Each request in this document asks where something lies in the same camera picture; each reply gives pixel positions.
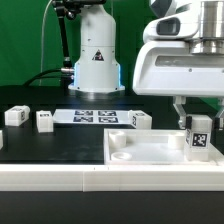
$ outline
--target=green backdrop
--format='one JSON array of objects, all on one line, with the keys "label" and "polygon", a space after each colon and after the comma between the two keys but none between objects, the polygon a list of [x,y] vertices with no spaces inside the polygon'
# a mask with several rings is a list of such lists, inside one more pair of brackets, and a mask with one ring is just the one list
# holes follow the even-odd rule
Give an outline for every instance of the green backdrop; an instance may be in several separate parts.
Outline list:
[{"label": "green backdrop", "polygon": [[[40,72],[41,26],[49,0],[4,1],[0,13],[0,85],[20,85]],[[116,59],[122,66],[122,84],[131,92],[133,71],[144,27],[155,16],[149,0],[108,0],[105,9],[117,23]],[[66,21],[70,55],[78,60],[80,20]],[[51,7],[45,29],[44,70],[62,66],[62,49],[56,13]],[[58,85],[44,80],[42,85]],[[208,100],[216,107],[216,101]]]}]

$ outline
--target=white box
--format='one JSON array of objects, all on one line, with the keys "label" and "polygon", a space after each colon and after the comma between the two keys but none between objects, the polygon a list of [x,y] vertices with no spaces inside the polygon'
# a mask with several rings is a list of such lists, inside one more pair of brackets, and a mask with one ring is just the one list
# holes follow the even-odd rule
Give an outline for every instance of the white box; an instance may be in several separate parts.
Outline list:
[{"label": "white box", "polygon": [[53,117],[50,111],[36,112],[37,129],[38,132],[53,132]]},{"label": "white box", "polygon": [[209,160],[211,129],[211,118],[206,115],[192,115],[192,127],[186,130],[184,146],[184,153],[188,160]]},{"label": "white box", "polygon": [[28,106],[14,106],[5,112],[6,126],[20,126],[29,119],[30,108]]},{"label": "white box", "polygon": [[128,117],[131,125],[136,129],[152,128],[152,117],[141,110],[137,111],[130,110],[128,113]]}]

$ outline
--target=black square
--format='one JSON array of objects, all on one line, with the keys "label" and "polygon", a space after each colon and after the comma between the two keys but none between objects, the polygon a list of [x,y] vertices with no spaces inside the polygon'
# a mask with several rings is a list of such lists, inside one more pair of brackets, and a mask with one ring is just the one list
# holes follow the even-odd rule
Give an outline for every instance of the black square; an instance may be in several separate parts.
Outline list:
[{"label": "black square", "polygon": [[93,116],[93,111],[92,110],[76,110],[75,115]]},{"label": "black square", "polygon": [[73,122],[93,123],[93,117],[74,117]]},{"label": "black square", "polygon": [[132,124],[134,126],[136,126],[136,124],[137,124],[137,118],[135,116],[133,116],[133,118],[132,118]]},{"label": "black square", "polygon": [[192,141],[192,146],[193,147],[202,147],[205,148],[207,146],[207,134],[193,134],[193,141]]},{"label": "black square", "polygon": [[99,116],[106,116],[106,117],[116,117],[117,113],[116,111],[98,111]]},{"label": "black square", "polygon": [[25,120],[25,111],[22,111],[22,112],[21,112],[21,120],[22,120],[22,121]]},{"label": "black square", "polygon": [[99,122],[105,124],[114,124],[118,123],[118,119],[116,117],[99,117]]}]

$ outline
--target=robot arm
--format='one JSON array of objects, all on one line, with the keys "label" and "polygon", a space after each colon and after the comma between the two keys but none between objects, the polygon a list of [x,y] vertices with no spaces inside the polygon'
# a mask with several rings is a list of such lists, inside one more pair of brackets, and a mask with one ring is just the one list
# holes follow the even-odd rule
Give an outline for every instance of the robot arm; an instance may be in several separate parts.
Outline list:
[{"label": "robot arm", "polygon": [[150,0],[149,6],[158,18],[175,14],[177,0]]},{"label": "robot arm", "polygon": [[147,43],[154,39],[175,40],[191,38],[199,27],[198,1],[155,0],[150,3],[153,12],[160,18],[145,28],[143,39]]}]

